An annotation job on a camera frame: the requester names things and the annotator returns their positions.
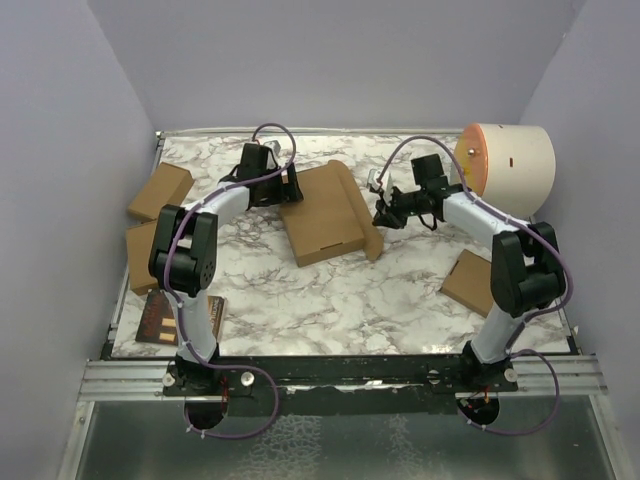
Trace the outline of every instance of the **gray wall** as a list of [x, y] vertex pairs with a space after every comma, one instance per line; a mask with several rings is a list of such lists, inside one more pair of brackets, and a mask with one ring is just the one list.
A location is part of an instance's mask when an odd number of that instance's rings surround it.
[[156, 129], [516, 123], [583, 0], [89, 0]]
[[576, 277], [569, 319], [600, 358], [632, 453], [640, 452], [639, 21], [637, 0], [588, 0], [522, 117], [546, 128], [556, 149], [539, 216], [557, 228]]
[[54, 478], [155, 139], [82, 0], [2, 7], [0, 476]]

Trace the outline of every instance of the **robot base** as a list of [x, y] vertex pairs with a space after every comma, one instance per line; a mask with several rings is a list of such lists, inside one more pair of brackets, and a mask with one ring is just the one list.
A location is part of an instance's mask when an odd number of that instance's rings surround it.
[[[209, 360], [213, 364], [220, 356], [220, 346]], [[222, 374], [219, 370], [206, 368], [176, 355], [164, 376], [162, 394], [166, 397], [198, 397], [221, 395]]]

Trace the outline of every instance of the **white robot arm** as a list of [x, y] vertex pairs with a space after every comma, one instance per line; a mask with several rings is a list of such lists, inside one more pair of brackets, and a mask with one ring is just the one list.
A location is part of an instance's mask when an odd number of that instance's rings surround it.
[[[475, 194], [469, 198], [461, 185], [449, 185], [439, 155], [414, 159], [412, 167], [420, 189], [407, 193], [393, 186], [388, 173], [378, 182], [381, 172], [370, 172], [369, 189], [380, 195], [374, 225], [404, 228], [408, 217], [417, 216], [423, 225], [435, 230], [440, 220], [461, 228], [491, 249], [494, 305], [478, 335], [463, 351], [470, 375], [482, 377], [485, 371], [499, 368], [508, 360], [527, 315], [547, 307], [564, 293], [564, 272], [541, 244], [476, 205]], [[433, 215], [432, 225], [424, 221], [423, 214]], [[550, 225], [527, 226], [557, 249]], [[533, 258], [533, 262], [525, 264], [525, 257]]]
[[[234, 188], [223, 191], [207, 203], [199, 200], [183, 207], [166, 205], [160, 212], [149, 259], [149, 272], [158, 280], [160, 288], [166, 290], [164, 269], [177, 226], [187, 211], [204, 203], [187, 223], [185, 236], [190, 238], [191, 244], [178, 244], [169, 277], [169, 283], [182, 303], [184, 319], [184, 332], [178, 329], [177, 357], [186, 362], [197, 364], [198, 360], [189, 351], [183, 333], [198, 355], [206, 361], [212, 360], [218, 352], [209, 320], [207, 296], [207, 287], [213, 280], [216, 267], [218, 229], [252, 207], [297, 202], [303, 198], [293, 165], [287, 168], [286, 184], [281, 175], [276, 175], [264, 182], [242, 186], [247, 180], [275, 172], [278, 169], [279, 152], [278, 142], [245, 144], [240, 163], [218, 183], [219, 189], [231, 185]], [[172, 295], [167, 297], [175, 318], [178, 318], [177, 300]]]

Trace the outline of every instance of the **white marble tabletop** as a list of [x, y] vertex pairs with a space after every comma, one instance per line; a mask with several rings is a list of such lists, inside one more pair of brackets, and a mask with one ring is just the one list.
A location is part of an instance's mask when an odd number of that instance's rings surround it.
[[[286, 137], [277, 138], [287, 158]], [[353, 172], [373, 212], [376, 196], [365, 188], [369, 169], [382, 166], [404, 136], [296, 135], [297, 166], [336, 159]], [[441, 136], [451, 148], [456, 137]], [[187, 201], [212, 191], [239, 161], [247, 137], [171, 137], [161, 161], [188, 168], [196, 182]], [[405, 147], [392, 165], [401, 189], [414, 188], [409, 159], [437, 152], [426, 142]], [[450, 162], [443, 158], [445, 172]], [[439, 293], [466, 248], [490, 253], [447, 224], [437, 231], [410, 219], [403, 230], [381, 229], [375, 263], [355, 252], [298, 268], [277, 207], [253, 209], [219, 232], [217, 270], [209, 291], [228, 299], [220, 333], [223, 355], [349, 355], [458, 353], [484, 319]], [[144, 297], [128, 291], [112, 357], [170, 357], [175, 347], [135, 341]], [[568, 352], [569, 330], [556, 313], [527, 327], [515, 348]]]

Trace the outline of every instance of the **cardboard box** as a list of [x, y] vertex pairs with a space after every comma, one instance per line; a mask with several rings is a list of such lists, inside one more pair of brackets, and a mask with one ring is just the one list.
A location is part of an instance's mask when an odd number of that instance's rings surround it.
[[127, 212], [141, 222], [156, 220], [165, 205], [180, 205], [193, 186], [194, 180], [189, 170], [168, 163], [161, 163]]
[[148, 266], [156, 224], [154, 220], [127, 229], [129, 287], [137, 295], [146, 295], [149, 290], [158, 288], [158, 282], [149, 273]]
[[299, 267], [364, 249], [370, 261], [382, 253], [384, 240], [346, 165], [331, 160], [298, 174], [304, 200], [280, 207]]
[[491, 263], [463, 250], [440, 291], [486, 318], [493, 306]]

